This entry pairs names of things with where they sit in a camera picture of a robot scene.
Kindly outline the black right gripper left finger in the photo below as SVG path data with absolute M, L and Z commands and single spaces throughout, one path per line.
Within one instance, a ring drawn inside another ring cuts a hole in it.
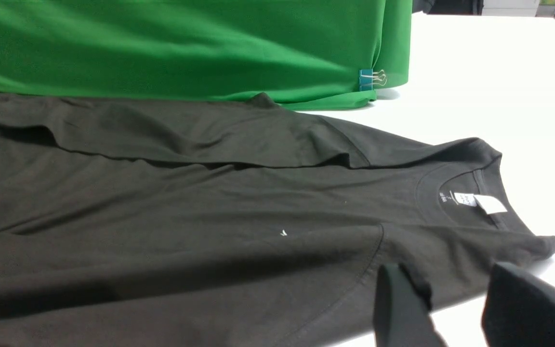
M 379 268 L 373 311 L 377 347 L 444 347 L 430 317 L 432 288 L 405 264 Z

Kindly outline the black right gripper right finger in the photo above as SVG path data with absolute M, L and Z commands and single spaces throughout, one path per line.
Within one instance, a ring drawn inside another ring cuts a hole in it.
M 481 325 L 489 347 L 555 347 L 555 287 L 513 264 L 497 262 Z

